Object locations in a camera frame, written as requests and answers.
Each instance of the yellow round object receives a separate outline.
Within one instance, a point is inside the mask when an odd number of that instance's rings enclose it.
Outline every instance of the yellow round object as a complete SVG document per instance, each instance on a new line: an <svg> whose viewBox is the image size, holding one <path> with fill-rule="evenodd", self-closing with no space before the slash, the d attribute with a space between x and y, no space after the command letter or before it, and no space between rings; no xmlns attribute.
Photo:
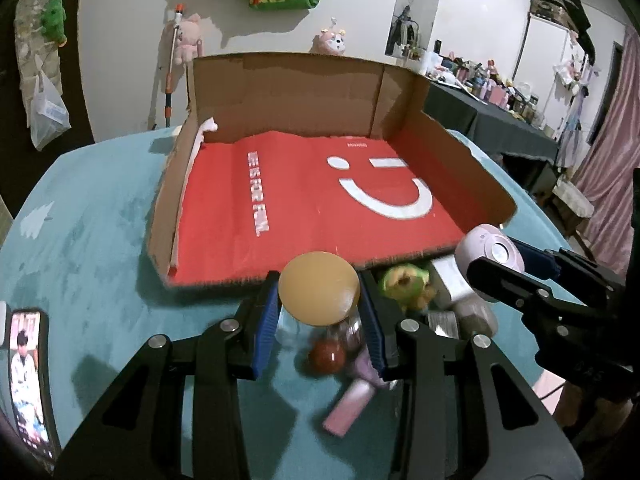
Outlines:
<svg viewBox="0 0 640 480"><path fill-rule="evenodd" d="M300 254L283 269L278 280L282 306L298 321L328 326L342 321L357 305L360 280L340 256Z"/></svg>

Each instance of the teal tablecloth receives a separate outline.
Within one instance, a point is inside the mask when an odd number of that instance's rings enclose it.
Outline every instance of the teal tablecloth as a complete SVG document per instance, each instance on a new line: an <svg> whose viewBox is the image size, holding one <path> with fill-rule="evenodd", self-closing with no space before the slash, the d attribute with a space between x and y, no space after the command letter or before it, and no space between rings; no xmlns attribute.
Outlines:
<svg viewBox="0 0 640 480"><path fill-rule="evenodd" d="M485 168L511 193L518 212L507 234L539 248L567 247L517 184L465 137ZM170 292L145 253L145 231L171 129L120 137L61 156L33 189L0 251L0 300L49 314L49 379L64 446L95 401L143 342L177 340L232 314L239 296ZM37 236L25 218L51 204ZM552 284L561 298L572 297ZM495 306L495 341L533 384L537 348L517 312ZM11 413L7 352L0 351L0 408ZM394 446L396 394L380 392L344 439L320 423L346 387L330 377L303 378L300 357L276 348L257 383L241 381L242 426L255 479L385 479ZM183 471L191 470L192 384L184 403Z"/></svg>

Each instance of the dark brown door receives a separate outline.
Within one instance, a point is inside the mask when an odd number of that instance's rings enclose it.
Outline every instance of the dark brown door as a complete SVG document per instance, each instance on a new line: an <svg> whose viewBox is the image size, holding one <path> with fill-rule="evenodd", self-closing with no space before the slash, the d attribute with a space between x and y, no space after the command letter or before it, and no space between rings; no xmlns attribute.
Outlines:
<svg viewBox="0 0 640 480"><path fill-rule="evenodd" d="M82 94L78 59L78 0L63 0L67 44L59 49L63 100L71 129L38 152L31 143L20 94L15 55L14 17L18 0L0 7L0 195L15 217L27 196L62 154L92 144L94 137Z"/></svg>

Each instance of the yellow and green plush toy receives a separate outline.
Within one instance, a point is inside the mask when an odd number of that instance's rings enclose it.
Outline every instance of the yellow and green plush toy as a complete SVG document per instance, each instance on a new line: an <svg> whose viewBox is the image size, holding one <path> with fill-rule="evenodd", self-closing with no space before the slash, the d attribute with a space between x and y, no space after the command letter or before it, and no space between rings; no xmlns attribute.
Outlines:
<svg viewBox="0 0 640 480"><path fill-rule="evenodd" d="M379 286L382 294L396 300L404 311L424 310L437 293L430 285L429 271L412 264L391 267Z"/></svg>
<svg viewBox="0 0 640 480"><path fill-rule="evenodd" d="M66 12L62 6L62 0L49 0L40 19L44 27L42 35L49 41L57 43L58 46L65 46Z"/></svg>

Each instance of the cable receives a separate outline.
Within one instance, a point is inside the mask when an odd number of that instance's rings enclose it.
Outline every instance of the cable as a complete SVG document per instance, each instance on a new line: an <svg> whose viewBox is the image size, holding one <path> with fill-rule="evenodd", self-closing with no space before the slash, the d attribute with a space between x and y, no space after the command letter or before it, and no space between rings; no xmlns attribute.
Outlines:
<svg viewBox="0 0 640 480"><path fill-rule="evenodd" d="M548 394L543 395L542 397L539 397L540 400L545 400L547 397L552 396L554 393L556 393L556 391L558 391L560 388L562 388L564 386L564 383L560 384L559 386L556 386L553 390L551 390Z"/></svg>

